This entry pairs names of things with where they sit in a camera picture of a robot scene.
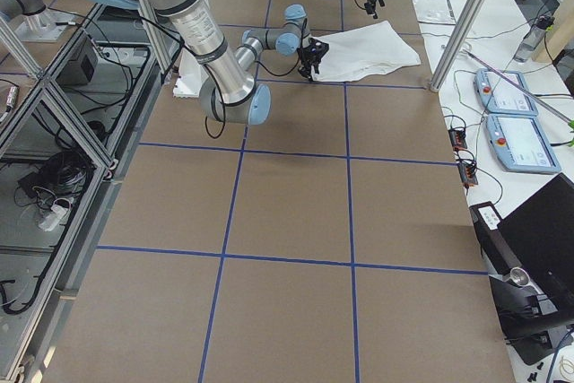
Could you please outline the white long-sleeve printed t-shirt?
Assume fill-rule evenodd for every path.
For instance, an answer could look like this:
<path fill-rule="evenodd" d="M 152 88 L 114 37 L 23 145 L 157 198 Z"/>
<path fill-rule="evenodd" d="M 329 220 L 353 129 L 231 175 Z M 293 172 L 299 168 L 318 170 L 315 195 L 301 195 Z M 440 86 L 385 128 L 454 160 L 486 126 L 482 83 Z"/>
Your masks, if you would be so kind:
<path fill-rule="evenodd" d="M 416 51 L 395 32 L 389 21 L 318 38 L 329 45 L 314 81 L 355 82 L 374 74 L 390 74 L 401 67 L 419 65 Z"/>

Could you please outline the clear plastic bag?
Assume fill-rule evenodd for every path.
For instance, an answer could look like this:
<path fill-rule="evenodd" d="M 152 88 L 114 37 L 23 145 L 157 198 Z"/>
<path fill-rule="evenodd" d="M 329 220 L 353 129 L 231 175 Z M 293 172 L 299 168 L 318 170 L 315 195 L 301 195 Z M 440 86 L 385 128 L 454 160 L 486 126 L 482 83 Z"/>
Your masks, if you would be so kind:
<path fill-rule="evenodd" d="M 444 25 L 457 23 L 450 0 L 413 0 L 413 6 L 420 23 Z"/>

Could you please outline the blue-grey teach pendant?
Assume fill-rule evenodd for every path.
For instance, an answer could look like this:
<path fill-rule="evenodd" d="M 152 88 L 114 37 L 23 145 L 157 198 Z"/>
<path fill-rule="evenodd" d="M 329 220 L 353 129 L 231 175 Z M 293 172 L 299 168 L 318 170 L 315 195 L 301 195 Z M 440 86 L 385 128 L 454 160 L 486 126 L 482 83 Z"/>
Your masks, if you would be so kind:
<path fill-rule="evenodd" d="M 497 159 L 510 172 L 555 174 L 561 165 L 536 118 L 490 114 L 486 129 Z"/>
<path fill-rule="evenodd" d="M 538 115 L 535 103 L 522 91 L 486 68 L 476 71 L 474 88 L 490 113 L 530 118 Z"/>

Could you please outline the metal reacher grabber tool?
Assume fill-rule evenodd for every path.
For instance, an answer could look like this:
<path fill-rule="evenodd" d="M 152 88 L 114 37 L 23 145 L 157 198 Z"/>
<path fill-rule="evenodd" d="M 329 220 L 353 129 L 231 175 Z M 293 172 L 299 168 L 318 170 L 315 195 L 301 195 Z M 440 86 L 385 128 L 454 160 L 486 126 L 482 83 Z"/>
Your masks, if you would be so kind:
<path fill-rule="evenodd" d="M 470 50 L 463 48 L 462 51 L 467 54 L 470 58 L 472 58 L 474 61 L 476 61 L 477 63 L 479 63 L 480 65 L 484 66 L 485 68 L 487 68 L 489 71 L 491 71 L 492 73 L 496 74 L 497 76 L 499 76 L 499 78 L 501 80 L 504 80 L 505 82 L 507 82 L 508 84 L 512 85 L 513 87 L 517 88 L 520 92 L 522 92 L 523 94 L 525 94 L 529 99 L 531 99 L 533 102 L 541 105 L 543 108 L 545 108 L 546 110 L 550 111 L 555 117 L 559 118 L 560 120 L 562 120 L 563 122 L 565 122 L 570 129 L 573 129 L 574 127 L 574 122 L 571 118 L 567 117 L 565 114 L 562 114 L 559 110 L 557 110 L 556 108 L 554 108 L 553 106 L 549 105 L 548 103 L 546 103 L 545 101 L 541 100 L 540 98 L 536 97 L 531 91 L 527 90 L 526 88 L 524 88 L 523 86 L 521 86 L 519 83 L 514 83 L 512 80 L 510 80 L 503 72 L 501 72 L 500 70 L 496 69 L 494 66 L 491 66 L 489 64 L 487 64 L 486 62 L 484 62 L 483 60 L 481 60 L 477 55 L 475 55 L 474 53 L 472 53 Z"/>

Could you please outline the black laptop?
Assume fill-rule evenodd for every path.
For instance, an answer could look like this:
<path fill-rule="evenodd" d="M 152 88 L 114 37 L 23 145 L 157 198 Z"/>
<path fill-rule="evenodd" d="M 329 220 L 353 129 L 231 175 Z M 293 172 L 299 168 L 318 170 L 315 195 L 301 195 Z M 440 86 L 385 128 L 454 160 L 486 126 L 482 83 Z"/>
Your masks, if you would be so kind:
<path fill-rule="evenodd" d="M 557 306 L 573 304 L 573 181 L 555 176 L 509 215 L 470 207 L 476 237 L 499 274 L 526 270 Z"/>

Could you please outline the aluminium frame post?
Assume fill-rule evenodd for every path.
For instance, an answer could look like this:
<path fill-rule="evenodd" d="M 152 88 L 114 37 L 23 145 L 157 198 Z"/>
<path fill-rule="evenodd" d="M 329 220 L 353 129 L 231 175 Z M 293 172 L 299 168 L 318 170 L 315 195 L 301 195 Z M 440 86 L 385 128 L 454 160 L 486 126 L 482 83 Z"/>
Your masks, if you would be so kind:
<path fill-rule="evenodd" d="M 430 80 L 431 91 L 438 92 L 445 82 L 448 72 L 454 64 L 458 52 L 462 49 L 463 43 L 484 1 L 485 0 L 466 0 L 461 16 L 450 35 L 448 43 Z"/>

